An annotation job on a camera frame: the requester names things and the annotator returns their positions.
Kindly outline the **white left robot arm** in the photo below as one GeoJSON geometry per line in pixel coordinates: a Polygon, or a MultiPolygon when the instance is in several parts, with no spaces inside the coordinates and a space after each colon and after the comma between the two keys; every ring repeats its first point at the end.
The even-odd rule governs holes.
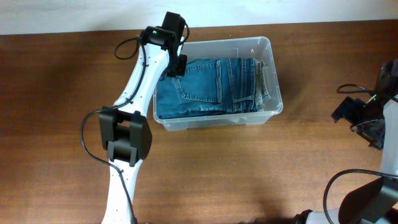
{"type": "Polygon", "coordinates": [[[136,223],[132,202],[137,175],[152,144],[147,121],[149,103],[161,77],[182,76],[187,56],[181,54],[188,30],[185,19],[167,12],[161,26],[149,26],[136,37],[137,62],[113,107],[99,112],[110,180],[103,223],[136,223]]]}

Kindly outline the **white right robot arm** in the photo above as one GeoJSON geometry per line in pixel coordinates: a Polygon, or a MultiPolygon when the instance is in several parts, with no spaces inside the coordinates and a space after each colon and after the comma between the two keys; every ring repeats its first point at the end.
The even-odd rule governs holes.
{"type": "Polygon", "coordinates": [[[373,90],[352,84],[351,93],[368,93],[371,99],[346,97],[332,113],[337,122],[350,122],[350,130],[382,151],[379,171],[348,169],[335,174],[323,193],[323,210],[306,210],[293,218],[293,223],[397,223],[397,60],[386,62],[380,68],[373,90]],[[333,182],[346,174],[374,175],[376,179],[350,193],[339,208],[330,210],[327,198],[333,182]]]}

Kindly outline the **clear plastic storage bin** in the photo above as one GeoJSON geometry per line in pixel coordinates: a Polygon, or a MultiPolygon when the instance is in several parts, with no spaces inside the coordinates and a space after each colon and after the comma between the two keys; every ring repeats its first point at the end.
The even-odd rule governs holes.
{"type": "Polygon", "coordinates": [[[189,42],[183,46],[182,53],[187,55],[188,62],[201,58],[254,58],[263,60],[267,90],[271,98],[265,103],[264,112],[222,114],[216,116],[197,116],[189,118],[160,119],[157,117],[157,87],[153,95],[153,116],[168,131],[179,131],[192,128],[225,126],[237,124],[264,124],[272,116],[283,110],[283,102],[272,54],[271,42],[268,38],[248,37],[228,40],[212,40],[189,42]]]}

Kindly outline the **dark blue jeans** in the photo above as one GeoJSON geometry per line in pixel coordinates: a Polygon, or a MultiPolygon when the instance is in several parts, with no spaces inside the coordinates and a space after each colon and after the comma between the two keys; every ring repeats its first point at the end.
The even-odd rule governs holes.
{"type": "Polygon", "coordinates": [[[160,119],[257,111],[254,58],[201,58],[187,62],[184,76],[157,84],[160,119]]]}

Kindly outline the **light blue jeans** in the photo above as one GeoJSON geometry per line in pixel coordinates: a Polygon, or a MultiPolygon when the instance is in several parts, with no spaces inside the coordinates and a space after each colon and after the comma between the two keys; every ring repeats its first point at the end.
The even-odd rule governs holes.
{"type": "Polygon", "coordinates": [[[264,69],[267,67],[263,60],[255,60],[255,103],[258,112],[266,110],[265,103],[271,98],[265,81],[264,69]]]}

